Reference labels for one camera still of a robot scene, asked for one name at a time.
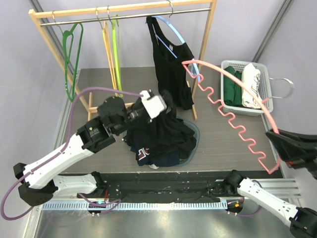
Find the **navy tank top maroon trim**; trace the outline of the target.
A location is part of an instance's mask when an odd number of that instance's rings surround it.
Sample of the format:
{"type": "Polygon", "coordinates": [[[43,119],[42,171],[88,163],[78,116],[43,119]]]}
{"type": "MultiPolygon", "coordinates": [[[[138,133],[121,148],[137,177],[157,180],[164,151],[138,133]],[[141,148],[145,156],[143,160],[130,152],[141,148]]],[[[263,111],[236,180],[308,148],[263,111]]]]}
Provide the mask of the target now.
{"type": "Polygon", "coordinates": [[[154,155],[148,148],[137,149],[131,147],[130,151],[135,153],[135,158],[139,166],[173,167],[180,163],[178,151],[154,155]]]}

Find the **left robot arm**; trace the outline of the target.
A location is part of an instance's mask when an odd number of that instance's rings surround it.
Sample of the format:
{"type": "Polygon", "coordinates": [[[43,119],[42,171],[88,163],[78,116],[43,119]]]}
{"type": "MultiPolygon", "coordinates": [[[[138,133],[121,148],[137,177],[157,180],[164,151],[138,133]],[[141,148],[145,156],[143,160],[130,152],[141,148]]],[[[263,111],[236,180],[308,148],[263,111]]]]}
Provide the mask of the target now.
{"type": "Polygon", "coordinates": [[[61,176],[60,173],[115,143],[115,136],[136,123],[150,124],[172,104],[167,91],[159,95],[142,91],[141,97],[129,108],[122,98],[108,97],[97,108],[97,117],[77,129],[63,145],[31,164],[18,163],[13,167],[15,177],[21,180],[20,198],[34,207],[54,197],[78,194],[102,197],[107,185],[100,173],[83,176],[61,176]]]}

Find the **yellow plastic hanger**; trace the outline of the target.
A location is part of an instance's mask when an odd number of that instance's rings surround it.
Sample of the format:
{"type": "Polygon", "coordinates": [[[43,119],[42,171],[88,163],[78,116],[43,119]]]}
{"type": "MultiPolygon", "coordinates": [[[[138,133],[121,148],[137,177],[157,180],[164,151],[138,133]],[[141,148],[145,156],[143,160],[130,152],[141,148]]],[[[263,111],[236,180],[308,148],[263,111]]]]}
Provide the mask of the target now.
{"type": "Polygon", "coordinates": [[[113,86],[113,89],[117,90],[117,81],[115,77],[115,69],[113,64],[112,47],[111,47],[111,42],[109,37],[109,28],[106,21],[104,22],[102,27],[102,34],[103,34],[104,44],[106,48],[106,55],[107,55],[107,60],[108,60],[108,65],[109,65],[109,70],[111,75],[112,86],[113,86]]]}

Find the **pink hanger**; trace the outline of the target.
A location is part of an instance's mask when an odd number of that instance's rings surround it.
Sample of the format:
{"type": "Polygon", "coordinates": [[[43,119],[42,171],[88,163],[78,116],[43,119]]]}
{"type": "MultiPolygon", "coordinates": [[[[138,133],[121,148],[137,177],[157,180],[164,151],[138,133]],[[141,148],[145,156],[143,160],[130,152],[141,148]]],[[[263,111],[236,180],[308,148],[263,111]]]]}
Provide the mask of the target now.
{"type": "Polygon", "coordinates": [[[265,115],[274,132],[279,133],[276,122],[271,112],[273,111],[273,99],[275,98],[271,92],[268,69],[264,64],[239,61],[224,60],[220,66],[202,61],[202,60],[186,60],[182,62],[185,70],[190,76],[198,81],[198,87],[202,91],[208,91],[208,100],[212,104],[218,105],[219,113],[228,117],[228,124],[233,129],[238,129],[238,135],[241,140],[248,142],[248,148],[251,153],[258,155],[258,162],[269,173],[275,172],[281,164],[281,159],[276,160],[273,168],[269,169],[264,164],[266,153],[263,151],[255,151],[253,149],[257,142],[253,138],[244,137],[246,127],[239,124],[233,124],[237,114],[246,116],[265,115]],[[203,87],[201,83],[204,77],[197,70],[198,66],[206,66],[221,74],[220,77],[220,99],[213,100],[211,98],[214,89],[210,86],[203,87]]]}

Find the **folded dark green shirt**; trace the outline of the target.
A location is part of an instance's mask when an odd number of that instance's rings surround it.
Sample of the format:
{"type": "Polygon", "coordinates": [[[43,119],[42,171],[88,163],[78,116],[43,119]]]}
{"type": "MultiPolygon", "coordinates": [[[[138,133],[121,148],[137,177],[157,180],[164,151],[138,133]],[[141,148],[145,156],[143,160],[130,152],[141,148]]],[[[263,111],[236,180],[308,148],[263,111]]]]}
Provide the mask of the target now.
{"type": "MultiPolygon", "coordinates": [[[[235,70],[232,66],[228,66],[224,70],[241,81],[242,72],[235,70]]],[[[223,76],[223,100],[228,106],[242,107],[241,87],[225,75],[223,76]]]]}

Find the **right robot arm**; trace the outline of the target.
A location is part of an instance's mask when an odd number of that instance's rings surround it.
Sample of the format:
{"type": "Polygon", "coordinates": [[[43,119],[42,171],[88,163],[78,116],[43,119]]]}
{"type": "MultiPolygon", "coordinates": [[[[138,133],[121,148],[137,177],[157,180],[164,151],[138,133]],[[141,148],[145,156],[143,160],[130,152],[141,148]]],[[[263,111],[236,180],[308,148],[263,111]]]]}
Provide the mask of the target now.
{"type": "MultiPolygon", "coordinates": [[[[282,161],[293,169],[305,168],[313,178],[317,178],[317,136],[272,129],[266,136],[273,144],[282,161]]],[[[224,179],[224,191],[230,196],[239,194],[265,208],[286,226],[296,238],[317,236],[317,212],[311,208],[298,207],[287,203],[265,191],[254,182],[232,170],[224,179]]]]}

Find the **white plastic basket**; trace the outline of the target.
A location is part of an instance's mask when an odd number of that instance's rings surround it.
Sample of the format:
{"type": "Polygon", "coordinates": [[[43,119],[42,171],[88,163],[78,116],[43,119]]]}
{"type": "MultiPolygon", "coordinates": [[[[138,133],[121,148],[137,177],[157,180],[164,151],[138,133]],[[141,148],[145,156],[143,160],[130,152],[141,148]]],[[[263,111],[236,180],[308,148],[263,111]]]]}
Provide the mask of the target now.
{"type": "MultiPolygon", "coordinates": [[[[232,67],[235,71],[242,72],[245,66],[247,66],[250,62],[247,61],[239,61],[239,60],[224,60],[221,63],[221,68],[225,69],[227,67],[232,67]]],[[[270,87],[270,80],[268,76],[268,71],[266,66],[261,63],[252,62],[252,65],[258,69],[260,73],[260,88],[259,88],[259,95],[262,99],[266,99],[269,96],[272,96],[271,87],[270,87]]],[[[224,100],[224,75],[222,74],[220,77],[220,97],[223,101],[224,100]]],[[[239,106],[231,106],[225,103],[223,106],[224,112],[232,112],[235,114],[246,115],[246,116],[260,116],[263,114],[261,109],[251,109],[239,106]]]]}

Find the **neon yellow hanger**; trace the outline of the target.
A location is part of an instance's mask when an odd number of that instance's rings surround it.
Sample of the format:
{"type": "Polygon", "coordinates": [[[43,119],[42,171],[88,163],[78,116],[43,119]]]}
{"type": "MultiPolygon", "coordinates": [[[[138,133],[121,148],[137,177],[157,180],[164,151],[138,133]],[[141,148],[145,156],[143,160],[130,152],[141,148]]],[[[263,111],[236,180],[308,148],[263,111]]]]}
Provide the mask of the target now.
{"type": "Polygon", "coordinates": [[[122,91],[121,67],[120,67],[119,23],[117,19],[113,20],[113,23],[112,23],[112,42],[113,42],[113,53],[114,53],[117,89],[122,91]]]}

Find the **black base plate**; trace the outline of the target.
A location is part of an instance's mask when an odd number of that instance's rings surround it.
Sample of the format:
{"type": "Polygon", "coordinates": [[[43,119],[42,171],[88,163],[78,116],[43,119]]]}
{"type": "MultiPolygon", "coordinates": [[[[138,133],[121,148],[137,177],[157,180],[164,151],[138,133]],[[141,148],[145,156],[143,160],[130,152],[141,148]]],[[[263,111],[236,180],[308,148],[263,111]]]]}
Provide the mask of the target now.
{"type": "Polygon", "coordinates": [[[227,181],[230,176],[231,172],[202,171],[103,173],[101,191],[85,197],[126,203],[218,202],[238,195],[227,181]]]}

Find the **black dress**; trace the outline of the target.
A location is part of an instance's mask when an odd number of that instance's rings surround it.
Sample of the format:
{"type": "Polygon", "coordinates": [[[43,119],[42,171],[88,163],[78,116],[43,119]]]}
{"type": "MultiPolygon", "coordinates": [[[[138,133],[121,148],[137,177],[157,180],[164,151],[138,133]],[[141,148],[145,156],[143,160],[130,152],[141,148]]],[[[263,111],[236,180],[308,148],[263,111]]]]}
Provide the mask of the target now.
{"type": "Polygon", "coordinates": [[[154,155],[178,151],[180,159],[188,158],[196,146],[194,131],[177,114],[166,114],[166,110],[152,122],[137,121],[127,130],[124,142],[137,149],[148,148],[154,155]]]}

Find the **black white striped tank top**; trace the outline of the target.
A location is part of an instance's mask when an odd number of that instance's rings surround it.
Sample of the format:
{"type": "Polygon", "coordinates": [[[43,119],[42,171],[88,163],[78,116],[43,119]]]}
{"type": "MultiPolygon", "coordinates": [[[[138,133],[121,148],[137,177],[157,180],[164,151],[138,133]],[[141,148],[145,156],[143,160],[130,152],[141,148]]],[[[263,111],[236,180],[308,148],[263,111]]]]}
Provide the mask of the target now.
{"type": "Polygon", "coordinates": [[[154,169],[154,170],[157,170],[157,169],[159,168],[159,167],[156,166],[155,164],[151,164],[151,165],[149,165],[149,167],[152,168],[152,169],[154,169]]]}

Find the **teal plastic basin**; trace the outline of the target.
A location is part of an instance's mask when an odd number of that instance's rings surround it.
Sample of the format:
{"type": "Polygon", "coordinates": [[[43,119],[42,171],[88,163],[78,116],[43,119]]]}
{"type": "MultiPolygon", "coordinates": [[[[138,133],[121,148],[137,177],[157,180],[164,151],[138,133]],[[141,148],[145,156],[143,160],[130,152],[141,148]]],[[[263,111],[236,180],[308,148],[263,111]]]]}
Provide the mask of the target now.
{"type": "Polygon", "coordinates": [[[192,159],[195,156],[196,150],[197,150],[198,145],[199,145],[200,137],[201,137],[200,130],[194,122],[189,121],[187,119],[182,119],[182,120],[186,126],[188,126],[190,129],[192,129],[194,131],[194,138],[196,139],[196,146],[192,150],[192,152],[190,153],[190,155],[187,159],[180,159],[180,163],[178,165],[176,165],[176,167],[186,166],[192,161],[192,159]]]}

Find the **folded white shirt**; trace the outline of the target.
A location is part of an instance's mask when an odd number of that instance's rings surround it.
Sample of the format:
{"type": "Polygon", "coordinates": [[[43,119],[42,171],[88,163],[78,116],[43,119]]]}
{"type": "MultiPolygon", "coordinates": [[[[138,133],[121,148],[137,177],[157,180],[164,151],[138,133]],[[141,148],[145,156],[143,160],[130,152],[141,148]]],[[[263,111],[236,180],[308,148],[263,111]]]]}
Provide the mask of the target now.
{"type": "MultiPolygon", "coordinates": [[[[261,72],[256,69],[252,63],[246,65],[242,71],[242,82],[246,88],[252,91],[257,98],[262,101],[259,92],[259,86],[261,81],[261,72]]],[[[260,109],[261,107],[257,101],[244,89],[242,88],[242,105],[246,108],[260,109]]]]}

